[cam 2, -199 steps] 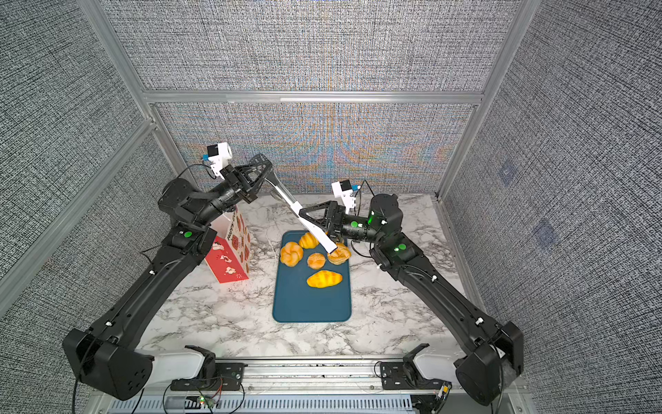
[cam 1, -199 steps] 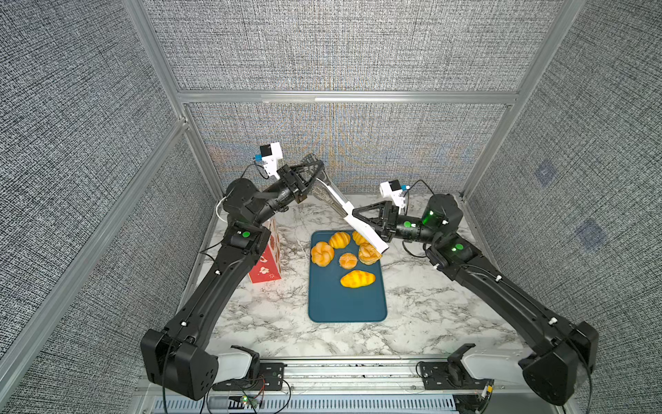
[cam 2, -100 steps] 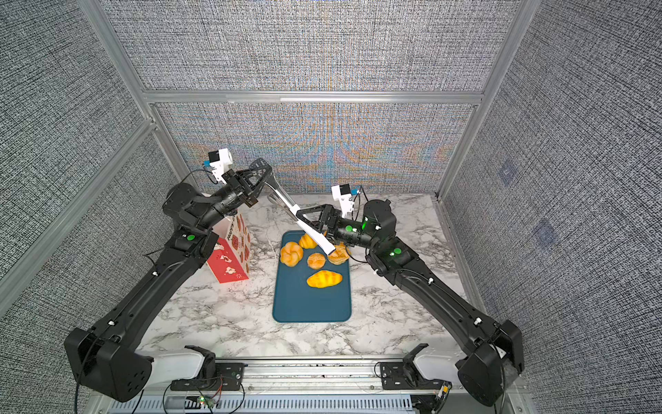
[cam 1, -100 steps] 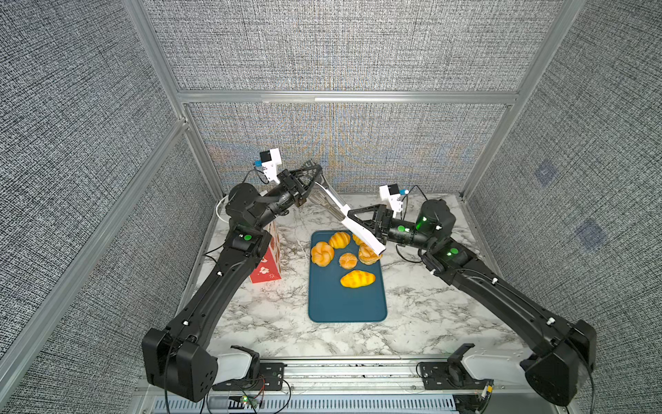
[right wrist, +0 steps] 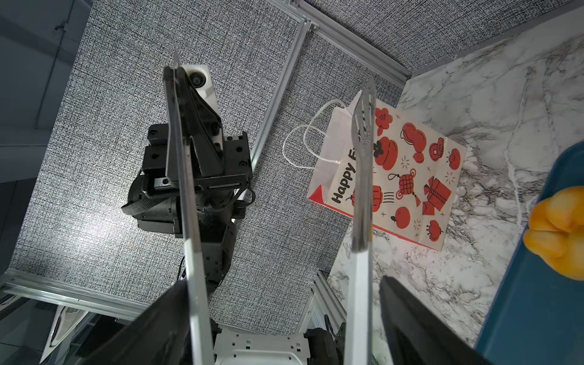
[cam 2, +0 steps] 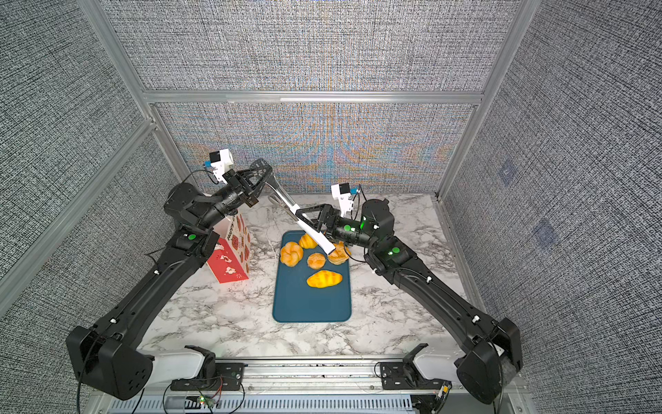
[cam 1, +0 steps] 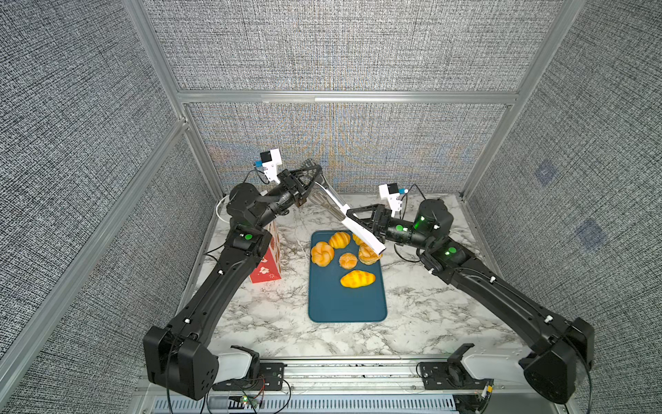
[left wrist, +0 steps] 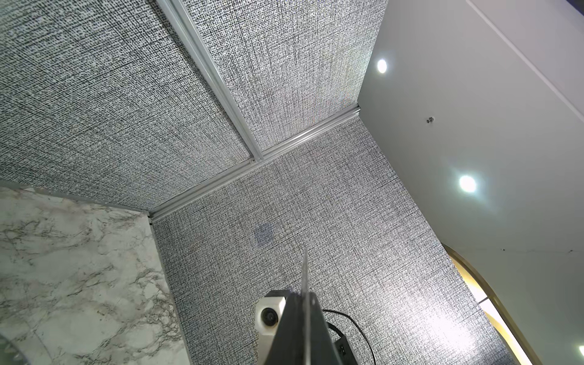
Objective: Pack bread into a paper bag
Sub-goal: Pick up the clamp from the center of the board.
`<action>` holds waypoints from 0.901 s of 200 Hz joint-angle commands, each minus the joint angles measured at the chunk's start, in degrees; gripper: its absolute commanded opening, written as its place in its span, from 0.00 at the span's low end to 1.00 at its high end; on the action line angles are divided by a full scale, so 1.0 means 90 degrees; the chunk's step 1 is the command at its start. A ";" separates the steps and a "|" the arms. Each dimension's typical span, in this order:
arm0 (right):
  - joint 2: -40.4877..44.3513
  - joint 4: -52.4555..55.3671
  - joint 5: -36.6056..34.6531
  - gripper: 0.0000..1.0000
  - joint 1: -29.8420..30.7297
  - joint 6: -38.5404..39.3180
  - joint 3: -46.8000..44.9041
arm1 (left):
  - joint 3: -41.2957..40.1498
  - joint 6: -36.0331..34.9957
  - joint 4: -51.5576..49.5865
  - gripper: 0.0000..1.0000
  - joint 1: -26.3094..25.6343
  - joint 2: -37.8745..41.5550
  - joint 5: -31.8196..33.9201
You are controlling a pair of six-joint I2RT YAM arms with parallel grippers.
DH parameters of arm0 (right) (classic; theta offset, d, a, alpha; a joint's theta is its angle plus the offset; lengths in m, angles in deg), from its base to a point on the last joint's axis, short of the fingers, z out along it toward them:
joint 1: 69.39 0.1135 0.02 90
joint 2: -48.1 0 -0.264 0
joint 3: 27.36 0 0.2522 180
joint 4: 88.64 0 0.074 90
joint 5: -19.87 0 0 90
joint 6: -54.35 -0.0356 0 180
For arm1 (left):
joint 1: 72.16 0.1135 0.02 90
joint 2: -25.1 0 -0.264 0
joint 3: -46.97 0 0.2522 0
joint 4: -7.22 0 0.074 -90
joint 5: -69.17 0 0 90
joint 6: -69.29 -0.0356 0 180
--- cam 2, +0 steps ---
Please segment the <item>red white paper gift bag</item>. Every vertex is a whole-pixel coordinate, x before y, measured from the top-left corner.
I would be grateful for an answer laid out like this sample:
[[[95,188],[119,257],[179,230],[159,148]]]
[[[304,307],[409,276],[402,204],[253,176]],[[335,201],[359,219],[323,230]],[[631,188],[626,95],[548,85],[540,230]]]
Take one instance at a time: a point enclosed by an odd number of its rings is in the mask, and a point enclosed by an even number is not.
[[[213,231],[219,239],[207,266],[217,281],[226,284],[249,279],[252,238],[241,213],[225,217]]]

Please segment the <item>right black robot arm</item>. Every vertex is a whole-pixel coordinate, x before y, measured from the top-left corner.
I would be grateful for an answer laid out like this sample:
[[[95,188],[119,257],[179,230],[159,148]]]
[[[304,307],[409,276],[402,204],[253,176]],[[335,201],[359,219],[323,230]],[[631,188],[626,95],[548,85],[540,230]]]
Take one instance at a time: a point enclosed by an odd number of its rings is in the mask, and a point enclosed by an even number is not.
[[[365,201],[356,220],[329,204],[296,208],[294,214],[318,244],[364,248],[364,260],[375,274],[412,296],[458,343],[464,355],[454,365],[465,390],[486,405],[502,398],[523,366],[519,328],[507,317],[496,320],[482,312],[438,279],[396,236],[388,200]]]

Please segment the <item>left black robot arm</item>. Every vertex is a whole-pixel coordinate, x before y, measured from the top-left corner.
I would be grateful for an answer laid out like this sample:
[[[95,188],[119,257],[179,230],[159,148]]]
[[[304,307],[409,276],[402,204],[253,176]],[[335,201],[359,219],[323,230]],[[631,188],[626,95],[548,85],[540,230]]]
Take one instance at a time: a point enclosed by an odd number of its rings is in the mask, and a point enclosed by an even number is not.
[[[249,169],[224,174],[225,186],[207,196],[186,181],[174,186],[164,211],[176,229],[142,280],[90,328],[78,326],[66,339],[72,369],[79,384],[119,400],[129,400],[153,383],[175,382],[184,388],[214,389],[215,354],[187,346],[160,355],[144,354],[139,345],[149,326],[174,293],[212,256],[220,238],[213,230],[243,205],[254,206],[272,167],[262,159]]]

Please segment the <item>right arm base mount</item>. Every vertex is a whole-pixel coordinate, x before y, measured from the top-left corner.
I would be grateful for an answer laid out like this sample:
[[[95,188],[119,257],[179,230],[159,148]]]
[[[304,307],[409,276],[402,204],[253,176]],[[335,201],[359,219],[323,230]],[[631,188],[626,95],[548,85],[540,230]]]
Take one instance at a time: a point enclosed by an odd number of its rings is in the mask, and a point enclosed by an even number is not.
[[[419,343],[413,350],[393,362],[375,365],[384,390],[439,390],[457,381],[455,365],[439,347]]]

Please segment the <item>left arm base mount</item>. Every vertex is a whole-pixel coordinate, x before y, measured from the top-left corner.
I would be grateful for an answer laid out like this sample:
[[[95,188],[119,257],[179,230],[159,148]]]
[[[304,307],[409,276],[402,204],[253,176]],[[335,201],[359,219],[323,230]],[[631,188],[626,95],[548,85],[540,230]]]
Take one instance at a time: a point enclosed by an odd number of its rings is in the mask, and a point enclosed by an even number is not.
[[[194,345],[186,345],[189,355],[201,359],[198,371],[191,378],[179,377],[171,382],[172,391],[239,391],[246,365],[240,362],[219,362],[214,352]]]

